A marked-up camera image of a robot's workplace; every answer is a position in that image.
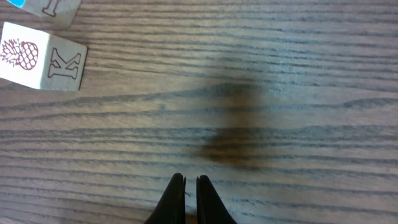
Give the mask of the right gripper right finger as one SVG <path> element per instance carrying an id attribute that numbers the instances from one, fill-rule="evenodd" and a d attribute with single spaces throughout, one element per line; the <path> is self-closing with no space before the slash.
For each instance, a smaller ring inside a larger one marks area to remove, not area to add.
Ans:
<path id="1" fill-rule="evenodd" d="M 197 177 L 198 224 L 237 224 L 207 175 Z"/>

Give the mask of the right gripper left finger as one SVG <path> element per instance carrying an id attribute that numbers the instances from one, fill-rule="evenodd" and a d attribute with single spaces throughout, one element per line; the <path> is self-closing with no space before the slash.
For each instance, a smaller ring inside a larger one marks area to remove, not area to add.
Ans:
<path id="1" fill-rule="evenodd" d="M 185 185 L 186 178 L 181 173 L 174 174 L 144 224 L 186 224 Z"/>

